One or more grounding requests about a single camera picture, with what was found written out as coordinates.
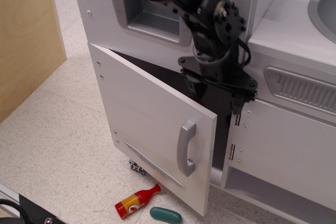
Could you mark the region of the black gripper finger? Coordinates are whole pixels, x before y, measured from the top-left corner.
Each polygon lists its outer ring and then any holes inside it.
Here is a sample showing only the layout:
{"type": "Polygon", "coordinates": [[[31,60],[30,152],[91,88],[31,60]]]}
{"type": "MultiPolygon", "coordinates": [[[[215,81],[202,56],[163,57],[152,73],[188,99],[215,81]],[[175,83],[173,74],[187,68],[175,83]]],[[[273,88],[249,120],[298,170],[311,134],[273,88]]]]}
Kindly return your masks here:
{"type": "Polygon", "coordinates": [[[207,84],[203,81],[202,76],[186,69],[182,69],[181,74],[192,96],[201,100],[207,90],[207,84]]]}
{"type": "Polygon", "coordinates": [[[230,100],[230,106],[233,114],[241,114],[244,104],[249,102],[249,97],[241,93],[233,93],[230,100]]]}

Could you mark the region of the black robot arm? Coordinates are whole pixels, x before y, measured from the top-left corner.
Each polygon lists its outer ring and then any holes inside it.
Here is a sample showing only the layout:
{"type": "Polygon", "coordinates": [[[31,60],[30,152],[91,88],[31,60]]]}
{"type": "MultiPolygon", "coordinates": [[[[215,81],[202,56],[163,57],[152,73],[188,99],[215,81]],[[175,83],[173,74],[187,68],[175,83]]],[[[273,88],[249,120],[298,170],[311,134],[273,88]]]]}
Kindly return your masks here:
{"type": "Polygon", "coordinates": [[[178,14],[192,34],[194,54],[181,57],[178,64],[186,85],[201,99],[208,85],[231,93],[230,107],[239,115],[257,96],[258,83],[244,71],[249,59],[239,60],[239,50],[249,52],[240,38],[245,19],[230,0],[145,0],[168,7],[178,14]]]}

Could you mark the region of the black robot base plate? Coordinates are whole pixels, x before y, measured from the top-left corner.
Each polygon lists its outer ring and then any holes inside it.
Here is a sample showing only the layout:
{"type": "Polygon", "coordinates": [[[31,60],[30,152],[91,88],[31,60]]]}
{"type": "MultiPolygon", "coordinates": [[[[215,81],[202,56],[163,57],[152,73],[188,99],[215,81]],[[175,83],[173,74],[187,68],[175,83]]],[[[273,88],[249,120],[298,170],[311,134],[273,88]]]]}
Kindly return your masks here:
{"type": "Polygon", "coordinates": [[[53,223],[65,224],[59,217],[48,212],[26,197],[19,195],[18,203],[1,199],[1,206],[9,206],[19,212],[19,217],[1,217],[1,223],[53,223]]]}

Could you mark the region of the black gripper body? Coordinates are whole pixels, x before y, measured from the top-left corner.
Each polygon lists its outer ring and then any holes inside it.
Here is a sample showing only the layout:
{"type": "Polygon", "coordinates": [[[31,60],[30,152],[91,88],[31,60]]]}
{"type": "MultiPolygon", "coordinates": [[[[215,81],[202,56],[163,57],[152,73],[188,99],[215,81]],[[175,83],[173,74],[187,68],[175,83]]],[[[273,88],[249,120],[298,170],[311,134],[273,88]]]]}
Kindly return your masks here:
{"type": "Polygon", "coordinates": [[[178,64],[202,76],[208,85],[214,85],[229,92],[241,93],[249,97],[249,101],[257,96],[258,83],[241,67],[229,58],[217,62],[201,62],[196,57],[181,57],[178,64]]]}

